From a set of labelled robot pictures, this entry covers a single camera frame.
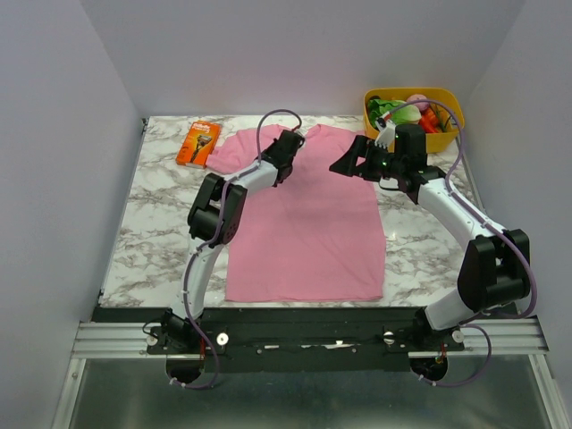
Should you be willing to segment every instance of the yellow plastic container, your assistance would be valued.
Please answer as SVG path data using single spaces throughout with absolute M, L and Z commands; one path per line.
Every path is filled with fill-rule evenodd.
M 366 97 L 364 98 L 364 123 L 366 125 L 366 135 L 370 139 L 375 139 L 379 134 L 369 123 L 367 118 L 367 100 L 371 97 L 378 96 L 382 100 L 403 100 L 406 101 L 409 96 L 414 94 L 423 94 L 427 98 L 432 98 L 437 101 L 441 101 L 447 107 L 449 107 L 458 117 L 460 122 L 459 126 L 465 127 L 465 118 L 461 112 L 461 107 L 458 105 L 457 98 L 447 89 L 443 88 L 378 88 L 368 91 Z M 441 116 L 442 123 L 447 122 L 449 119 L 449 114 L 440 106 L 439 114 Z M 447 123 L 445 132 L 439 132 L 436 134 L 426 134 L 427 136 L 427 153 L 442 152 L 447 148 L 449 143 L 457 137 L 458 130 L 457 127 L 451 125 L 452 121 Z M 393 152 L 393 144 L 390 146 L 390 151 Z

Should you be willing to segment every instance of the white marble table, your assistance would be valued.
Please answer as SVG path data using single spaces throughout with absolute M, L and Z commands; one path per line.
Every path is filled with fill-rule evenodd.
M 187 215 L 206 171 L 181 167 L 175 157 L 197 119 L 223 125 L 218 144 L 237 130 L 254 128 L 259 116 L 152 117 L 141 148 L 130 195 L 106 277 L 102 307 L 169 307 L 181 289 L 187 252 Z M 317 123 L 363 130 L 361 116 L 303 116 L 303 131 Z M 265 124 L 293 126 L 289 116 Z M 447 170 L 457 156 L 455 144 L 429 156 Z M 453 178 L 470 198 L 465 171 Z M 383 298 L 351 302 L 239 303 L 224 299 L 228 252 L 220 255 L 208 285 L 207 307 L 411 307 L 424 306 L 456 285 L 463 253 L 436 219 L 400 193 L 376 188 L 387 236 Z

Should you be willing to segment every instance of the pink t-shirt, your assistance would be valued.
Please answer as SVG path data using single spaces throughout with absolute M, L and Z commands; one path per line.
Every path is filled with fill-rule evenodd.
M 262 129 L 264 150 L 283 127 Z M 385 235 L 373 184 L 329 172 L 356 133 L 316 125 L 277 188 L 247 197 L 230 243 L 226 299 L 333 301 L 382 296 Z M 241 130 L 206 165 L 237 172 L 257 156 L 256 130 Z

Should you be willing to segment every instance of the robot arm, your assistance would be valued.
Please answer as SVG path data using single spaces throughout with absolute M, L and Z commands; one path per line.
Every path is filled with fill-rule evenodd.
M 425 132 L 421 127 L 392 122 L 381 124 L 376 140 L 357 136 L 349 151 L 331 165 L 330 171 L 357 175 L 367 181 L 396 179 L 400 191 L 433 214 L 465 250 L 458 276 L 458 287 L 442 299 L 423 308 L 418 324 L 424 331 L 450 329 L 487 308 L 508 304 L 526 297 L 530 282 L 524 267 L 503 241 L 486 224 L 502 231 L 529 260 L 528 237 L 521 230 L 507 231 L 493 222 L 466 198 L 463 204 L 453 197 L 445 173 L 427 165 Z M 395 152 L 387 150 L 395 138 Z
M 173 323 L 184 325 L 187 317 L 183 301 L 185 294 L 191 317 L 197 319 L 202 315 L 206 286 L 216 258 L 236 234 L 247 196 L 275 187 L 290 176 L 294 156 L 303 142 L 304 138 L 297 132 L 284 130 L 262 153 L 261 161 L 255 160 L 234 174 L 219 176 L 210 173 L 205 177 L 189 212 L 189 255 L 182 276 L 183 290 L 171 307 L 176 318 Z M 225 189 L 224 205 L 217 207 L 214 203 L 222 200 Z

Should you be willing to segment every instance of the bolt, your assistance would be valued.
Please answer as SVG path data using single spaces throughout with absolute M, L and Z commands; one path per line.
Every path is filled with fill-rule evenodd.
M 387 331 L 383 334 L 383 342 L 388 346 L 391 346 L 395 343 L 395 338 L 393 337 L 393 332 Z
M 145 338 L 145 342 L 147 343 L 148 346 L 155 346 L 159 340 L 156 337 L 152 337 L 151 335 L 148 335 Z
M 453 331 L 451 337 L 457 344 L 460 344 L 465 339 L 465 335 L 460 330 Z
M 226 332 L 221 332 L 216 336 L 216 343 L 219 346 L 224 346 L 229 342 L 229 336 L 226 334 Z

